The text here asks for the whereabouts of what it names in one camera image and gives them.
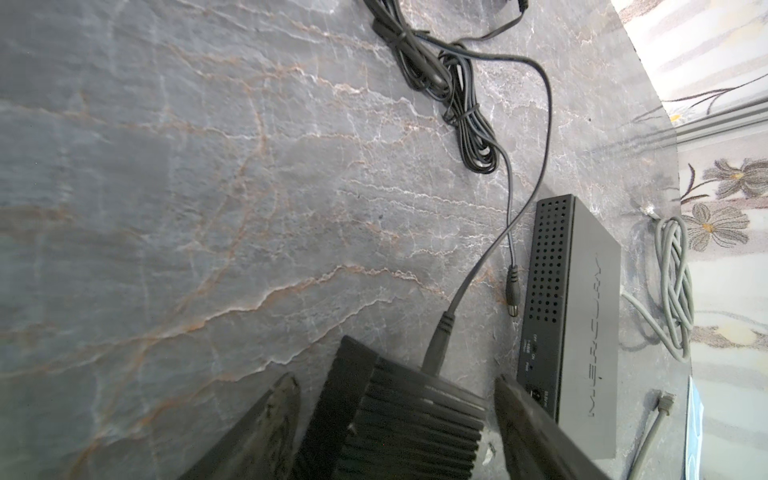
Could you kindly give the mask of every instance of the mercury logo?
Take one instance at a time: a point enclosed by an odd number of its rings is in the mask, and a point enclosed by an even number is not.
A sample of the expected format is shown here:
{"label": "mercury logo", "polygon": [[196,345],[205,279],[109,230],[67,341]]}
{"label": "mercury logo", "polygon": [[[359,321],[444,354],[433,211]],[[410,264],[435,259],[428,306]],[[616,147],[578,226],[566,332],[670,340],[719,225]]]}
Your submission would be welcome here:
{"label": "mercury logo", "polygon": [[597,271],[594,274],[594,283],[592,289],[594,290],[594,315],[592,316],[591,329],[592,329],[592,344],[589,346],[589,379],[590,379],[590,393],[589,399],[592,403],[592,408],[589,409],[590,417],[594,417],[594,397],[597,395],[598,385],[598,327],[600,326],[600,275],[602,269],[600,268],[600,262],[598,262],[598,255],[594,255],[594,264],[597,267]]}

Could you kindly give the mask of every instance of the coiled gray cable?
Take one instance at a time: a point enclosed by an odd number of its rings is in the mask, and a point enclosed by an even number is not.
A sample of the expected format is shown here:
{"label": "coiled gray cable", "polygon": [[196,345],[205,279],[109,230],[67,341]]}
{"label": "coiled gray cable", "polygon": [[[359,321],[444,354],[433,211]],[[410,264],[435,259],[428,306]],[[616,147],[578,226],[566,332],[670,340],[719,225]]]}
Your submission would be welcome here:
{"label": "coiled gray cable", "polygon": [[629,300],[645,318],[672,357],[678,362],[685,362],[690,357],[690,331],[694,328],[694,293],[687,263],[688,229],[685,220],[680,217],[662,220],[653,212],[648,212],[648,215],[656,220],[654,242],[661,269],[661,304],[669,335],[624,286],[621,287],[621,296]]}

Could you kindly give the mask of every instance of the black cable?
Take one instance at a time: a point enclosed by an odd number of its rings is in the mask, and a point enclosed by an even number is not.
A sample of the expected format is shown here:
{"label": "black cable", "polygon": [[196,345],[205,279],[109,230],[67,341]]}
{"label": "black cable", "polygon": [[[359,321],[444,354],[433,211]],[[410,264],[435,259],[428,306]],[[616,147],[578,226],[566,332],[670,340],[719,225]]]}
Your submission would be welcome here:
{"label": "black cable", "polygon": [[[406,23],[397,0],[365,0],[374,14],[375,31],[392,48],[403,77],[417,91],[445,105],[443,120],[456,129],[458,149],[462,162],[478,174],[491,174],[498,168],[498,157],[507,168],[508,198],[507,222],[512,209],[511,161],[504,148],[496,141],[491,124],[479,110],[475,96],[475,76],[470,58],[442,51],[437,57],[421,43],[417,36],[425,32],[413,31]],[[509,30],[522,20],[528,0],[519,0],[521,14],[482,37],[467,37],[454,42],[464,48],[462,41],[485,41]],[[515,243],[509,240],[510,265],[517,268]]]}
{"label": "black cable", "polygon": [[[459,150],[462,153],[464,165],[472,171],[481,174],[490,174],[498,167],[498,156],[505,161],[508,172],[509,195],[507,202],[507,227],[499,235],[493,244],[483,253],[478,262],[472,267],[467,277],[458,288],[448,309],[435,329],[432,340],[429,343],[427,353],[422,364],[422,371],[429,375],[438,375],[448,348],[455,311],[462,301],[469,285],[477,273],[485,264],[485,261],[498,248],[498,245],[508,238],[511,266],[509,279],[513,278],[517,286],[517,264],[515,262],[514,244],[511,238],[511,230],[520,220],[522,214],[530,207],[536,193],[544,180],[549,157],[549,145],[552,128],[552,90],[549,78],[543,67],[535,60],[521,55],[486,54],[467,50],[460,42],[451,44],[438,40],[429,35],[427,31],[412,30],[403,18],[397,0],[364,0],[369,10],[374,15],[373,30],[378,34],[393,51],[400,71],[406,78],[411,88],[424,91],[432,98],[441,101],[446,106],[443,119],[456,127]],[[520,0],[521,17],[527,8],[527,0]],[[466,40],[487,40],[493,38],[502,31],[516,25],[521,17],[516,18],[507,25],[484,35],[480,38],[467,38]],[[442,49],[438,56],[427,49],[421,41],[426,41]],[[533,67],[541,76],[547,92],[548,119],[547,136],[545,141],[544,160],[541,162],[541,172],[523,208],[510,219],[512,200],[512,173],[511,162],[506,151],[499,145],[491,125],[482,116],[475,98],[472,63],[470,59],[488,61],[512,61]]]}

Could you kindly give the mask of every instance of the black heat sink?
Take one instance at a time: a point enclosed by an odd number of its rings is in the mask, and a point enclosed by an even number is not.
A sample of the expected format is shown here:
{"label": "black heat sink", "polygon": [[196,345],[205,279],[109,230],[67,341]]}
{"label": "black heat sink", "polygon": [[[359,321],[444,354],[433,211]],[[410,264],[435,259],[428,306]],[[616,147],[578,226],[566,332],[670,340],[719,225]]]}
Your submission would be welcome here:
{"label": "black heat sink", "polygon": [[486,408],[345,336],[290,478],[469,478]]}

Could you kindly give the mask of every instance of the marble countertop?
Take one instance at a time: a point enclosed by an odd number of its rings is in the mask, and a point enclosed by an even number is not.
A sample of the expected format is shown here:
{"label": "marble countertop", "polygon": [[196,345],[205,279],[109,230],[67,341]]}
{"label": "marble countertop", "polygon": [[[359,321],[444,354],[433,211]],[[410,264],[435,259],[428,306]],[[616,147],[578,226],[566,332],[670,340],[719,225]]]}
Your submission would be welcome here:
{"label": "marble countertop", "polygon": [[[451,39],[496,25],[502,5],[403,9]],[[420,364],[503,228],[506,181],[463,166],[442,109],[407,87],[371,20],[360,0],[0,6],[6,478],[176,478],[286,371],[303,431],[343,335]],[[679,211],[677,152],[613,7],[532,2],[480,48],[547,69],[541,197],[579,196],[623,247],[624,285],[657,298],[638,208]],[[520,65],[477,64],[476,78],[519,208],[541,164],[544,89]],[[523,283],[532,216],[514,230]],[[487,396],[518,355],[505,254],[459,307],[442,370]],[[654,389],[684,399],[690,374],[626,303],[620,341],[617,457],[598,463],[612,478]],[[680,477],[684,422],[680,407],[649,478]],[[501,451],[491,419],[474,478],[504,478]]]}

